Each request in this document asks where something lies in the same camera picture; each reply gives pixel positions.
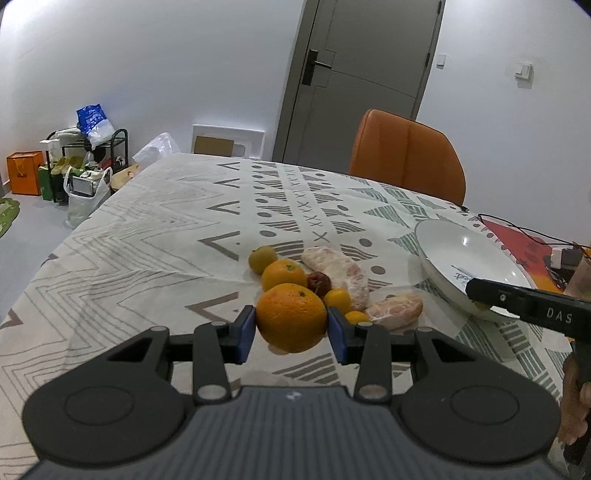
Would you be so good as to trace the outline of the person's right hand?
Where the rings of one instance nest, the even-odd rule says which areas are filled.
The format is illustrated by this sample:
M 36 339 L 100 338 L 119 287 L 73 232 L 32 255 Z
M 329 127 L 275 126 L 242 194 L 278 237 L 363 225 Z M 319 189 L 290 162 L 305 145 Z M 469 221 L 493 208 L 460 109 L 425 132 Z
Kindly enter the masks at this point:
M 588 430 L 586 420 L 590 413 L 590 383 L 579 383 L 579 368 L 573 355 L 563 364 L 563 395 L 560 402 L 561 423 L 558 439 L 573 445 Z

